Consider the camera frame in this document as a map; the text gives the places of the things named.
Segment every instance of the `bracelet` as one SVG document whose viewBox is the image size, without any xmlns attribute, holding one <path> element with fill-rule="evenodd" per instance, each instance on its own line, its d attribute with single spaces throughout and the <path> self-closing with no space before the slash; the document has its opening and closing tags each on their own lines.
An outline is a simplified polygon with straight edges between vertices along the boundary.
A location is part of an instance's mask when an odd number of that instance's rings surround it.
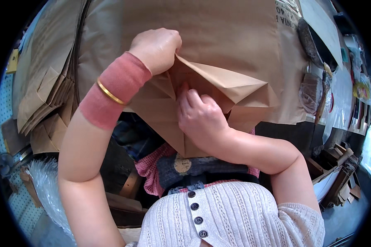
<svg viewBox="0 0 371 247">
<path fill-rule="evenodd" d="M 124 103 L 122 100 L 120 100 L 119 98 L 115 97 L 112 93 L 109 92 L 109 90 L 107 90 L 106 87 L 103 86 L 103 84 L 100 82 L 99 78 L 97 79 L 96 83 L 98 84 L 98 86 L 100 87 L 100 89 L 112 100 L 114 100 L 115 102 L 117 102 L 118 104 L 122 105 L 122 106 L 127 106 L 126 103 Z"/>
</svg>

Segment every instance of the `white pegboard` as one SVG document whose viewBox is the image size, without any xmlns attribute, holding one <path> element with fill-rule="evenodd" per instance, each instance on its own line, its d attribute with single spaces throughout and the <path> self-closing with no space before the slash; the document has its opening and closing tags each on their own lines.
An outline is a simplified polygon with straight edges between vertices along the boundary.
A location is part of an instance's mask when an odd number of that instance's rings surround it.
<svg viewBox="0 0 371 247">
<path fill-rule="evenodd" d="M 1 125 L 12 116 L 12 83 L 14 74 L 4 74 L 0 83 L 0 153 L 5 153 Z"/>
<path fill-rule="evenodd" d="M 12 116 L 12 86 L 14 74 L 4 75 L 0 83 L 0 153 L 5 153 L 6 148 L 1 132 L 1 125 Z M 14 155 L 14 161 L 19 161 L 20 153 Z M 30 237 L 44 209 L 36 208 L 25 185 L 20 180 L 19 169 L 16 169 L 9 181 L 16 186 L 18 193 L 12 193 L 8 202 L 15 219 L 27 237 Z"/>
</svg>

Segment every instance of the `white cardigan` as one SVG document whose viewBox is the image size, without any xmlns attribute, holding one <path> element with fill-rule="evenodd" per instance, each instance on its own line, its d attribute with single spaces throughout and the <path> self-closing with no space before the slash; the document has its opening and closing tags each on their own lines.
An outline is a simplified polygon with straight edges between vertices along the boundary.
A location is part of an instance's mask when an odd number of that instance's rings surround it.
<svg viewBox="0 0 371 247">
<path fill-rule="evenodd" d="M 199 247 L 201 239 L 214 247 L 320 247 L 324 234 L 322 216 L 310 207 L 276 205 L 261 185 L 227 182 L 161 198 L 144 217 L 139 243 L 126 247 Z"/>
</svg>

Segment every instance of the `pink sleeve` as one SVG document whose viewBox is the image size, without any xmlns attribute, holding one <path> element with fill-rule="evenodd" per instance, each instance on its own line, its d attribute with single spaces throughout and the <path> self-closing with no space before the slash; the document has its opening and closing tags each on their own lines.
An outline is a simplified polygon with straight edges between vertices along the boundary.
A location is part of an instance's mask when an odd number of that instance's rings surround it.
<svg viewBox="0 0 371 247">
<path fill-rule="evenodd" d="M 114 96 L 127 103 L 151 78 L 151 72 L 134 55 L 125 52 L 100 75 L 100 82 Z M 121 114 L 123 106 L 110 99 L 96 84 L 92 86 L 79 109 L 93 125 L 110 130 Z"/>
</svg>

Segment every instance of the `plaid shirt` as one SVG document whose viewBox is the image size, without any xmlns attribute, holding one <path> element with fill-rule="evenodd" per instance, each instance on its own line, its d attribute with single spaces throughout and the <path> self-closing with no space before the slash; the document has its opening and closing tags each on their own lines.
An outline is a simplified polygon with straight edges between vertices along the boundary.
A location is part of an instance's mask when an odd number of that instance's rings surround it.
<svg viewBox="0 0 371 247">
<path fill-rule="evenodd" d="M 133 112 L 121 113 L 112 137 L 134 161 L 146 157 L 165 143 L 159 134 Z"/>
</svg>

